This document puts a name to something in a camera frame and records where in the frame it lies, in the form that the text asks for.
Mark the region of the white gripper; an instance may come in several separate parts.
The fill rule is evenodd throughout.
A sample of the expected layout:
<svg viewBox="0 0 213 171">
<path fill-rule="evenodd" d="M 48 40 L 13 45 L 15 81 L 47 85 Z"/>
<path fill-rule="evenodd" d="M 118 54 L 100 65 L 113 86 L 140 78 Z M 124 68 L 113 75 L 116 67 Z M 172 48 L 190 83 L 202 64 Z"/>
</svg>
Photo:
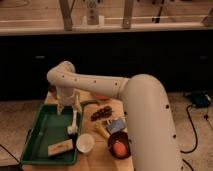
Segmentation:
<svg viewBox="0 0 213 171">
<path fill-rule="evenodd" d="M 67 127 L 67 131 L 69 135 L 74 135 L 78 132 L 78 126 L 77 126 L 77 114 L 82 112 L 82 107 L 80 104 L 80 93 L 76 91 L 74 93 L 73 88 L 67 88 L 67 87 L 56 87 L 57 92 L 57 115 L 61 115 L 64 106 L 72 106 L 73 108 L 73 118 L 72 118 L 72 124 Z"/>
</svg>

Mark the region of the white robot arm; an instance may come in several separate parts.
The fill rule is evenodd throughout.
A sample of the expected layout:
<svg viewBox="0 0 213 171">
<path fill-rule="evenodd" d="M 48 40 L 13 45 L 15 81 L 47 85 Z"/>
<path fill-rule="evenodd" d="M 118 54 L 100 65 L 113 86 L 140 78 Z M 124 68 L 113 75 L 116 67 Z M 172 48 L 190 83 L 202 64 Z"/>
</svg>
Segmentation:
<svg viewBox="0 0 213 171">
<path fill-rule="evenodd" d="M 135 171 L 182 170 L 168 96 L 157 78 L 147 74 L 131 78 L 77 74 L 71 62 L 63 61 L 48 71 L 47 80 L 56 87 L 64 104 L 74 88 L 123 103 Z"/>
</svg>

